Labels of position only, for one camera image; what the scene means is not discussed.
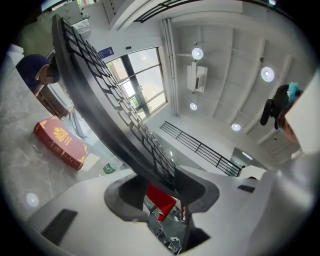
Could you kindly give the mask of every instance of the black keyboard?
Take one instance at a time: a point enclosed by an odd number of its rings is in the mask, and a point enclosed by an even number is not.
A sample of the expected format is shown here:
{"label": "black keyboard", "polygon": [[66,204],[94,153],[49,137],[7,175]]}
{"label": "black keyboard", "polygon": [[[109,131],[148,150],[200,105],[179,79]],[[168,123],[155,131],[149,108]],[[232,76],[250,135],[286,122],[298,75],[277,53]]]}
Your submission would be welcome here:
{"label": "black keyboard", "polygon": [[175,164],[148,130],[96,49],[53,18],[56,61],[77,110],[99,139],[151,183],[175,195]]}

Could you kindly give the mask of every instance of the air conditioner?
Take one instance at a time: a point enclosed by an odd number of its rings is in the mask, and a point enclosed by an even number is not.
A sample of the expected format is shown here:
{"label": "air conditioner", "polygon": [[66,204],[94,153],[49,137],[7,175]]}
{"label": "air conditioner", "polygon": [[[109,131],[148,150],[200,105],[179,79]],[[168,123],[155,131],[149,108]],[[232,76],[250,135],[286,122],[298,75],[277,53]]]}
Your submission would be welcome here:
{"label": "air conditioner", "polygon": [[196,62],[192,62],[187,66],[187,88],[193,92],[203,93],[207,82],[208,68],[197,66]]}

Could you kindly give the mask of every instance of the black metal railing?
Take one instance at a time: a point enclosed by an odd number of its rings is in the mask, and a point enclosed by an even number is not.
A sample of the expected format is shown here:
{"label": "black metal railing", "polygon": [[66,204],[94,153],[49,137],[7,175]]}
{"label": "black metal railing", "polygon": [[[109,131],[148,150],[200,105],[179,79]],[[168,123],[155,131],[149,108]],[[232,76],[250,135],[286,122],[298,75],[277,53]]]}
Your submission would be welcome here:
{"label": "black metal railing", "polygon": [[207,160],[210,164],[223,171],[225,174],[236,177],[240,175],[241,168],[171,123],[165,121],[160,129]]}
{"label": "black metal railing", "polygon": [[[144,23],[147,20],[151,19],[153,16],[156,16],[156,15],[158,15],[164,11],[167,11],[171,8],[181,6],[184,4],[189,4],[192,2],[197,2],[197,1],[201,1],[201,0],[167,0],[167,1],[163,1],[162,3],[159,3],[155,7],[151,8],[150,10],[148,10],[147,12],[142,14],[139,18],[137,18],[135,20],[135,22]],[[268,0],[241,0],[241,1],[266,7],[270,10],[273,10],[273,11],[285,16],[287,19],[293,21],[292,17],[289,16],[286,12],[284,12],[277,4],[271,5],[271,4],[269,4]]]}

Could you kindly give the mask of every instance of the bottle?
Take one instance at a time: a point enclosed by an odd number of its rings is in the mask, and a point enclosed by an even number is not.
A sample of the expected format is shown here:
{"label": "bottle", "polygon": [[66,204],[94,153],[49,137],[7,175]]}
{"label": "bottle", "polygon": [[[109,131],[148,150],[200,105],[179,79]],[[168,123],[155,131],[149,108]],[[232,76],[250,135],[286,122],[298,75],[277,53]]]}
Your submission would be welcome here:
{"label": "bottle", "polygon": [[98,172],[97,176],[100,177],[107,174],[112,174],[115,171],[118,171],[122,164],[123,162],[115,156],[106,164],[105,167],[102,168],[102,170]]}

